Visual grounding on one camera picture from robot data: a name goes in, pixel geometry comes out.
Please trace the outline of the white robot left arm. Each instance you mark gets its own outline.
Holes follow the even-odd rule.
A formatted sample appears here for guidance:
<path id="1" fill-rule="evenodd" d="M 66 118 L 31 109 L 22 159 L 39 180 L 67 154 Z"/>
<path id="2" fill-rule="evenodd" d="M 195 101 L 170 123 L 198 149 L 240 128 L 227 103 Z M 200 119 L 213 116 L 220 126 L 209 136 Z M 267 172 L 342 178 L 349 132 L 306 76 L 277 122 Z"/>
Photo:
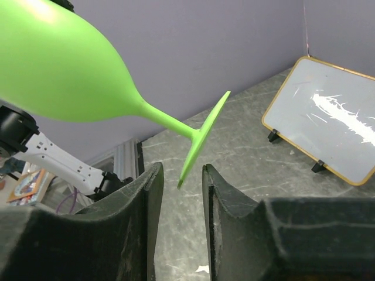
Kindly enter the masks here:
<path id="1" fill-rule="evenodd" d="M 31 115 L 5 105 L 1 105 L 1 156 L 44 168 L 95 202 L 129 183 L 78 160 L 48 139 Z"/>

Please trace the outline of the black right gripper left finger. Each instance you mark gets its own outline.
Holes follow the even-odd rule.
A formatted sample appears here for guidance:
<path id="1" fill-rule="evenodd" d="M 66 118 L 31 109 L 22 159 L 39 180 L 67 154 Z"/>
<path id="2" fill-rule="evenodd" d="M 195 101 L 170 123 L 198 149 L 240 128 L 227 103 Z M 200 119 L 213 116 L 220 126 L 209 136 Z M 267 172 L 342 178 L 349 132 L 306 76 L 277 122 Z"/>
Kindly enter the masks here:
<path id="1" fill-rule="evenodd" d="M 163 166 L 71 215 L 1 209 L 2 280 L 154 280 Z"/>

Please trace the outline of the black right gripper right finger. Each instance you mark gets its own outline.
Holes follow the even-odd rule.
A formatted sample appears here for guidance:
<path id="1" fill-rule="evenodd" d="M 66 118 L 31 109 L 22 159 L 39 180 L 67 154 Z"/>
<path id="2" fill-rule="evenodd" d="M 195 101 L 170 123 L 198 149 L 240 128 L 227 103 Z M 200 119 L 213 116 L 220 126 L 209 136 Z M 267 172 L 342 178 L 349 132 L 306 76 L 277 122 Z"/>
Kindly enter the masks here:
<path id="1" fill-rule="evenodd" d="M 211 280 L 373 280 L 374 199 L 254 201 L 202 168 Z"/>

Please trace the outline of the green plastic wine glass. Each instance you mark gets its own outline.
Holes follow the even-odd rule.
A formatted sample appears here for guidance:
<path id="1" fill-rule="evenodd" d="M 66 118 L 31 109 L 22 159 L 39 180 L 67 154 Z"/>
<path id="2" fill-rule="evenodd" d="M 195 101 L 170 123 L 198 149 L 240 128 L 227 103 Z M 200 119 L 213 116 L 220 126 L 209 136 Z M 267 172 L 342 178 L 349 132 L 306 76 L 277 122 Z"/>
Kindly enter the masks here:
<path id="1" fill-rule="evenodd" d="M 182 185 L 229 95 L 199 129 L 147 103 L 114 46 L 93 25 L 53 1 L 1 2 L 1 98 L 25 111 L 69 122 L 137 115 L 192 142 Z"/>

